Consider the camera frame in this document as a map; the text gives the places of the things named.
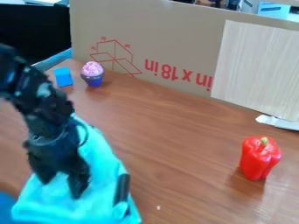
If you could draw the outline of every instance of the wooden table surface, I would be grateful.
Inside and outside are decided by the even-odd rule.
[[[87,87],[80,63],[61,66],[72,69],[74,86],[65,90],[77,114],[104,132],[129,169],[144,224],[299,223],[297,132],[259,124],[257,112],[126,75],[107,73],[102,87]],[[267,181],[247,181],[237,169],[249,135],[271,136],[282,148]],[[25,137],[21,116],[2,103],[0,186],[15,194],[30,174]]]

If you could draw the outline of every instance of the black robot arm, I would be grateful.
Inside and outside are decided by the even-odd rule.
[[[89,167],[78,152],[79,124],[72,118],[74,109],[66,94],[12,47],[0,45],[0,98],[24,117],[29,130],[24,147],[39,180],[46,185],[57,172],[64,172],[72,196],[78,199],[88,187]]]

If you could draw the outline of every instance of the wooden panel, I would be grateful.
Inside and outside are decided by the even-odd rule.
[[[107,73],[102,87],[87,87],[80,63],[61,66],[72,69],[74,86],[65,90],[78,115],[103,131],[128,167],[143,224],[298,223],[296,132],[257,123],[257,112],[126,75]],[[0,124],[0,183],[20,190],[29,174],[19,146],[24,125],[6,103]],[[265,182],[236,170],[242,139],[257,134],[275,138],[283,152]]]
[[[299,32],[226,21],[212,97],[299,121]]]

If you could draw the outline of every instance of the cardboard box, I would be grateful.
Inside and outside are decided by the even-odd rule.
[[[283,1],[292,5],[299,2]],[[266,27],[266,32],[268,29],[271,32],[272,28],[282,29],[285,33],[284,39],[272,38],[271,41],[263,39],[264,44],[280,42],[282,47],[280,51],[261,52],[254,47],[261,42],[259,26],[251,28],[254,29],[254,36],[251,37],[253,44],[248,47],[258,51],[252,54],[255,58],[265,53],[275,54],[278,57],[285,48],[284,45],[289,45],[291,47],[288,49],[296,53],[286,54],[280,60],[280,65],[288,65],[289,68],[297,65],[293,63],[289,66],[288,61],[297,59],[296,49],[299,48],[297,42],[299,39],[288,38],[290,31],[299,31],[299,23],[168,0],[72,0],[73,57],[83,63],[95,60],[107,70],[209,98],[219,64],[222,40],[227,33],[224,32],[227,20],[241,23],[241,27],[246,24],[262,25]],[[233,37],[230,38],[232,41],[223,47],[229,52],[238,43],[237,40],[241,39],[243,41],[239,44],[241,50],[242,46],[246,46],[243,43],[248,42],[246,38],[247,34],[242,28],[233,30]],[[245,59],[246,54],[240,51],[236,58]],[[273,64],[268,57],[258,60],[257,63],[259,63],[257,66],[248,63],[249,68],[265,67],[263,73],[266,73],[266,77],[273,72],[269,68],[276,67],[265,66]],[[230,67],[237,70],[235,68],[238,68],[238,64]],[[244,73],[244,69],[240,69],[240,74],[250,75],[248,71]],[[288,89],[289,80],[284,81],[282,88]],[[299,79],[294,82],[299,86]],[[232,90],[238,88],[238,85],[231,83],[229,88]],[[293,100],[283,101],[282,107],[294,103]]]
[[[262,2],[259,0],[244,0],[241,9],[243,12],[253,13],[264,17],[287,19],[290,5]]]

